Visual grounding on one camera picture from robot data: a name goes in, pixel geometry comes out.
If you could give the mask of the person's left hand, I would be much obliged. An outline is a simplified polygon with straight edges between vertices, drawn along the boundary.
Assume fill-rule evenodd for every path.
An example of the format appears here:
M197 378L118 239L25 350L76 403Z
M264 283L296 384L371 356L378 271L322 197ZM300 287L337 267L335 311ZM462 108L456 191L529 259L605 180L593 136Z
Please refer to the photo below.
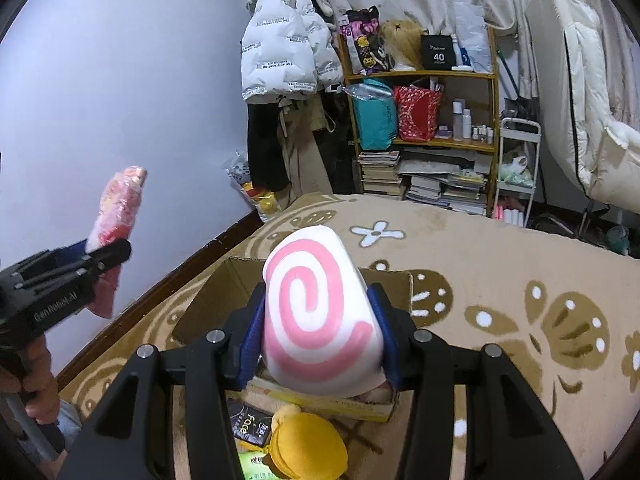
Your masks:
M22 390L34 396L25 404L27 415L40 425L56 422L60 412L58 383L52 374L52 356L46 336L41 335L25 349L23 356L27 375L17 378L1 367L1 392L20 393Z

